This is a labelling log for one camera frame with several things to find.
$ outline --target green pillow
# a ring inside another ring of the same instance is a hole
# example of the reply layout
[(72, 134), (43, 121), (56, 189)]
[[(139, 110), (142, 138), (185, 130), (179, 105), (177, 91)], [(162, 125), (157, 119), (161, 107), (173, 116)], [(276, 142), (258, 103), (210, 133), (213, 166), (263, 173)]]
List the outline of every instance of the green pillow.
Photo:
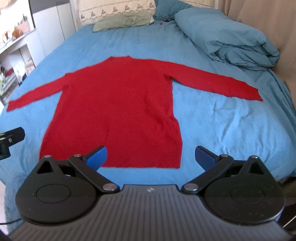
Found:
[(179, 0), (155, 0), (155, 5), (156, 11), (154, 19), (160, 21), (174, 19), (177, 12), (193, 7), (192, 5)]
[(148, 11), (123, 12), (111, 16), (104, 16), (94, 25), (93, 32), (112, 28), (125, 28), (141, 25), (149, 25), (154, 21)]

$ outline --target folded blue duvet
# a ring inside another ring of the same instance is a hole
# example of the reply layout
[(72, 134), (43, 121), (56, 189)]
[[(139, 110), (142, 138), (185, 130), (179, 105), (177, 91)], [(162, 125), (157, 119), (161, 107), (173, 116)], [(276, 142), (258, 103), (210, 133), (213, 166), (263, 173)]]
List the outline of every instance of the folded blue duvet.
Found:
[(180, 29), (211, 59), (251, 70), (276, 64), (279, 51), (261, 31), (235, 22), (220, 10), (188, 8), (175, 20)]

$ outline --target curtain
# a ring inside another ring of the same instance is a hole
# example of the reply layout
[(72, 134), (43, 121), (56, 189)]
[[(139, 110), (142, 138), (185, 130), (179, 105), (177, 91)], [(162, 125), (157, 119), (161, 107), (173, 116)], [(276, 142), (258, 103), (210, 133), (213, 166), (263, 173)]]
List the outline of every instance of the curtain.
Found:
[(287, 85), (296, 107), (296, 0), (219, 0), (219, 9), (274, 43), (281, 57), (272, 70)]
[(181, 0), (194, 7), (214, 7), (215, 0)]

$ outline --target logo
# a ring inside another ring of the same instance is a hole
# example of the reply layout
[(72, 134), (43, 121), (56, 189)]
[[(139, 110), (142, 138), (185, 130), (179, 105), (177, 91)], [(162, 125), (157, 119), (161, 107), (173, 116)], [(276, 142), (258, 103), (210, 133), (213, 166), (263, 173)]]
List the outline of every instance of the logo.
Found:
[(147, 188), (147, 192), (154, 192), (155, 191), (155, 189), (154, 188)]

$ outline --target floor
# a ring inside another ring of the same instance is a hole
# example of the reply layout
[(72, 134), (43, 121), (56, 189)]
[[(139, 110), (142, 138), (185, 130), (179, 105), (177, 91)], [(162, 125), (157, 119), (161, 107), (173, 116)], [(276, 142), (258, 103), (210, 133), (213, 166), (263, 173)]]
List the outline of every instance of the floor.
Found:
[[(6, 222), (5, 214), (4, 214), (4, 193), (5, 193), (5, 186), (0, 181), (0, 223), (5, 223)], [(6, 235), (8, 234), (7, 229), (6, 229), (6, 225), (0, 225), (0, 229)]]

